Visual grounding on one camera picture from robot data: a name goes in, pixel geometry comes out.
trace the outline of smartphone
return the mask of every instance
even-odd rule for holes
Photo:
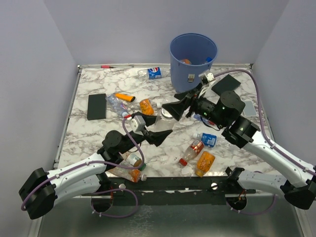
[[[257,116],[257,111],[255,109],[255,106],[253,105],[253,102],[251,100],[244,101],[245,108],[243,109],[243,115],[246,117],[254,117]]]
[[[107,111],[107,95],[106,94],[96,94],[89,95],[88,99],[88,120],[105,119]]]
[[[240,86],[240,82],[233,78],[231,75],[227,75],[212,87],[212,91],[221,96],[225,91],[234,91]]]

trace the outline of white marble surface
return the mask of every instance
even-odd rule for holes
[[[231,67],[212,67],[213,73],[230,69]],[[105,135],[111,130],[118,130],[124,134],[122,119],[107,109],[107,118],[102,120],[88,121],[86,119],[89,94],[126,93],[136,96],[132,103],[124,102],[131,112],[139,111],[139,102],[150,98],[157,114],[156,102],[163,102],[175,94],[170,78],[157,79],[155,81],[141,81],[136,78],[139,68],[130,69],[83,69],[76,93],[65,141],[63,144],[58,168],[78,162],[96,152],[102,145]],[[257,109],[255,88],[250,77],[243,73],[232,73],[241,86],[236,89],[242,100],[252,100]],[[205,97],[216,103],[219,96],[209,90]],[[259,125],[259,118],[250,120]],[[178,160],[184,150],[193,141],[194,132],[212,133],[218,136],[215,148],[206,148],[205,151],[216,156],[215,162],[208,175],[218,175],[224,172],[227,166],[243,167],[248,170],[258,170],[264,173],[275,173],[276,171],[267,163],[245,150],[229,144],[218,131],[205,127],[194,118],[185,118],[176,123],[173,133],[167,137],[164,143],[155,147],[144,142],[141,146],[145,154],[147,164],[144,173],[150,177],[164,176],[193,176],[196,162],[199,158],[189,162],[186,167],[181,166]]]

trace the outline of black phone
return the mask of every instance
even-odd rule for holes
[[[240,86],[240,82],[233,78],[231,75],[225,76],[212,87],[212,91],[221,96],[225,91],[234,91]]]
[[[105,119],[107,111],[107,95],[96,94],[89,95],[88,99],[88,120]]]

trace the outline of blue trash bin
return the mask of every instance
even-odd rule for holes
[[[217,46],[210,38],[195,33],[177,36],[170,43],[171,82],[176,92],[195,88],[200,83],[198,75],[211,68],[216,56]]]

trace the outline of red pen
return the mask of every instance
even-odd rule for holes
[[[115,68],[115,67],[111,67],[111,66],[108,66],[108,65],[101,65],[101,68]]]

